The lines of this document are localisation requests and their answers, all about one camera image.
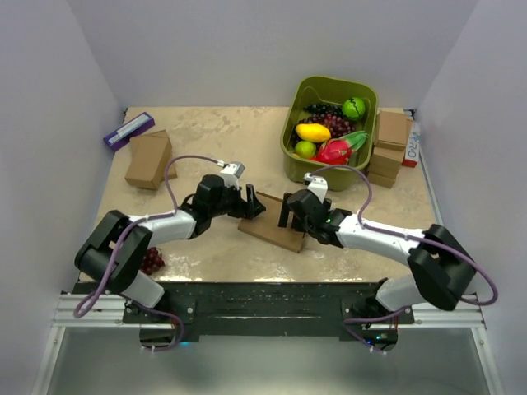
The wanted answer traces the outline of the brown cardboard paper box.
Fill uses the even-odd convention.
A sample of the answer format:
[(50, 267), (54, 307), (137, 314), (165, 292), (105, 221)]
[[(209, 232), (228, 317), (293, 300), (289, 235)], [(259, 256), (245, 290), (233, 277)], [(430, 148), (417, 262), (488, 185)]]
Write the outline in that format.
[(304, 247), (305, 233), (292, 228), (291, 213), (287, 216), (287, 226), (279, 226), (282, 199), (261, 192), (257, 192), (256, 197), (266, 207), (266, 211), (253, 220), (242, 220), (238, 230), (293, 253), (300, 253)]

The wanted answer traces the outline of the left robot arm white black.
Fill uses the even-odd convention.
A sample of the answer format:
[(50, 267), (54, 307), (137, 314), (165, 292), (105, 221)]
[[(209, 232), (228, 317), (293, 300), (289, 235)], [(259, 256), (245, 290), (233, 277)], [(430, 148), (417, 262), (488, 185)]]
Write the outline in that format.
[(97, 282), (96, 289), (74, 309), (75, 318), (84, 317), (106, 291), (142, 306), (142, 314), (153, 323), (170, 315), (170, 302), (163, 286), (141, 271), (150, 247), (174, 240), (195, 239), (209, 229), (217, 216), (253, 220), (266, 211), (254, 186), (229, 185), (219, 175), (203, 176), (195, 193), (182, 206), (151, 216), (126, 216), (109, 211), (74, 259), (75, 267)]

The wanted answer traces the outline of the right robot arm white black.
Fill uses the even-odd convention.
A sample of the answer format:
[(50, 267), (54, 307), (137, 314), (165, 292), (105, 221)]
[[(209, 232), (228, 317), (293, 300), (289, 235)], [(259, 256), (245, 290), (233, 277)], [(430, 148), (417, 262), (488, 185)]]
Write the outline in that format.
[(405, 230), (361, 220), (351, 211), (332, 209), (330, 200), (321, 201), (307, 188), (285, 193), (284, 206), (295, 225), (321, 244), (364, 250), (409, 267), (410, 275), (381, 280), (373, 295), (355, 304), (358, 315), (376, 323), (424, 302), (452, 311), (476, 274), (464, 261), (466, 250), (442, 225)]

